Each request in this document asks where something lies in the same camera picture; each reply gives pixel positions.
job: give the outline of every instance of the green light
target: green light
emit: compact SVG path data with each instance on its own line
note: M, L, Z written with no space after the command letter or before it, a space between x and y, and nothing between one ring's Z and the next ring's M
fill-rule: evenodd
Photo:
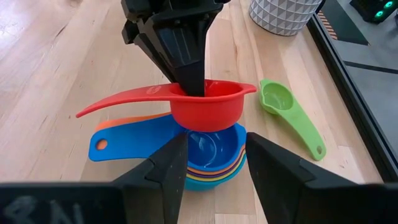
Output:
M376 18L379 18L379 17L381 17L383 14L384 14L383 11L378 11L378 12L376 13L375 17L376 17Z
M385 5L384 5L384 8L385 9L388 9L388 8L390 8L392 6L392 1L389 1L389 2L387 2Z

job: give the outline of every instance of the red handle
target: red handle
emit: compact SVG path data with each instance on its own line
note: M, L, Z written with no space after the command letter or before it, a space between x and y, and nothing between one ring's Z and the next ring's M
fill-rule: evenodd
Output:
M183 98L183 96L176 95L170 91L170 89L175 85L178 86L178 83L147 86L142 88L136 88L133 90L123 91L121 93L109 96L88 106L87 108L76 114L76 117L79 118L96 110L113 105L119 105L122 103L132 103L132 102L142 102L142 101L169 101L173 99Z

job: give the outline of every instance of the black plastic part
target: black plastic part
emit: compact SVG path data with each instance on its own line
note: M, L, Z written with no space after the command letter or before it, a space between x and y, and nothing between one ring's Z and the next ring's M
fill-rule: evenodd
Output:
M323 5L325 4L326 0L322 0L321 4L317 7L317 10L315 10L315 14L318 14L318 12L321 11Z
M124 41L138 45L187 95L204 96L206 33L226 2L122 0Z
M0 223L177 223L187 134L111 183L1 184Z
M379 24L384 22L398 8L398 2L393 1L393 5L385 9L384 5L389 1L391 0L352 0L349 4L358 11L364 21ZM379 11L382 11L383 15L375 17Z
M398 181L398 158L338 55L317 15L307 27L383 181Z
M246 155L269 224L398 222L398 184L357 185L256 133Z

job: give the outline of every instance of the electronic device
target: electronic device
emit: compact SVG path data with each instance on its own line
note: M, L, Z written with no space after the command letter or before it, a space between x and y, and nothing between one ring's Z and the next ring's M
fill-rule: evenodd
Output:
M380 23L387 19L397 8L397 0L352 0L350 4L366 22Z

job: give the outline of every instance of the green handle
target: green handle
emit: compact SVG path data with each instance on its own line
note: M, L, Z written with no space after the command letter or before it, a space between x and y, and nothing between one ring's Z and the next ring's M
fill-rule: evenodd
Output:
M296 99L294 99L291 109L274 110L296 130L298 135L300 135L310 150L312 157L316 161L323 159L323 157L326 155L326 147L323 143L323 140L316 127L313 125L307 114L305 114L304 110L301 108Z

